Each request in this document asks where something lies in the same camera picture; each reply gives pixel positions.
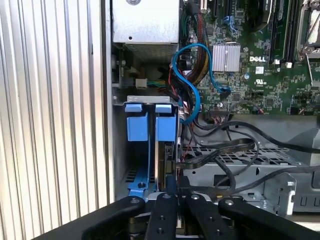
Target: dell logo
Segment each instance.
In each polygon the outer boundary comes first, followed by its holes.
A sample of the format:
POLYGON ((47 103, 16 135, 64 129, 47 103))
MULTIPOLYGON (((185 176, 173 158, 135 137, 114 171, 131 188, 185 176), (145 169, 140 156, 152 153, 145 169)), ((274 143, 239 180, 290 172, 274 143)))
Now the dell logo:
POLYGON ((250 62, 259 62, 259 63, 265 63, 266 59, 264 56, 251 56, 249 59, 250 62))

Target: blue clip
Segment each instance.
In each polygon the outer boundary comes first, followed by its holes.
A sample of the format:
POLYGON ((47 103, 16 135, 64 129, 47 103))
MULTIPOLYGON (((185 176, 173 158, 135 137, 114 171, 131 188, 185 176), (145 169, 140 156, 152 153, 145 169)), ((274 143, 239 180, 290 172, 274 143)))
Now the blue clip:
POLYGON ((125 105, 124 111, 126 113, 141 113, 142 112, 142 104, 127 104, 127 105, 125 105))
POLYGON ((148 141, 148 113, 145 116, 127 117, 126 130, 129 142, 148 141))
POLYGON ((156 104, 155 112, 157 114, 170 114, 171 113, 171 104, 156 104))
POLYGON ((177 117, 157 116, 155 119, 155 139, 157 141, 176 141, 177 117))

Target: black metal bracket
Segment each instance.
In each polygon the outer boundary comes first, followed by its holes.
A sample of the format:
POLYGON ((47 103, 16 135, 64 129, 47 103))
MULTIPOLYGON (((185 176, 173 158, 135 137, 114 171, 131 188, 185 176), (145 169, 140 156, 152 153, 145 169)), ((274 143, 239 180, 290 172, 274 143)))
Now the black metal bracket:
POLYGON ((175 240, 178 199, 174 194, 162 193, 155 201, 145 240, 175 240))
POLYGON ((136 196, 127 196, 119 201, 102 207, 92 213, 82 216, 45 234, 35 240, 85 240, 97 229, 108 228, 111 224, 139 214, 145 207, 145 201, 136 196))
POLYGON ((219 214, 218 206, 207 201, 200 194, 188 195, 185 199, 193 216, 199 223, 205 239, 232 240, 236 239, 225 220, 219 214))
POLYGON ((218 208, 222 216, 226 216, 252 231, 257 236, 256 239, 320 239, 319 233, 240 199, 224 198, 219 201, 218 208))

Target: ribbed metal panel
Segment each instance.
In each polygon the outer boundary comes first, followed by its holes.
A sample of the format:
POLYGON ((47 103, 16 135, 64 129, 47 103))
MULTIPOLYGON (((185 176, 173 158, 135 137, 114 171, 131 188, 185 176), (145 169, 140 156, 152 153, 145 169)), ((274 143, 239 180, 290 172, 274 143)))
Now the ribbed metal panel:
POLYGON ((0 240, 107 204, 101 37, 100 1, 0 1, 0 240))
POLYGON ((214 44, 212 70, 214 72, 239 72, 240 45, 214 44))

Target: heatsink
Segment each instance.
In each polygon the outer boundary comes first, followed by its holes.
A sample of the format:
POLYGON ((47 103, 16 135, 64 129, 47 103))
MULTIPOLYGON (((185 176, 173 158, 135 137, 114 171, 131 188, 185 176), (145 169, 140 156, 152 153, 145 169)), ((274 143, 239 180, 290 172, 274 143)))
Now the heatsink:
POLYGON ((214 72, 239 72, 240 45, 214 44, 212 70, 214 72))

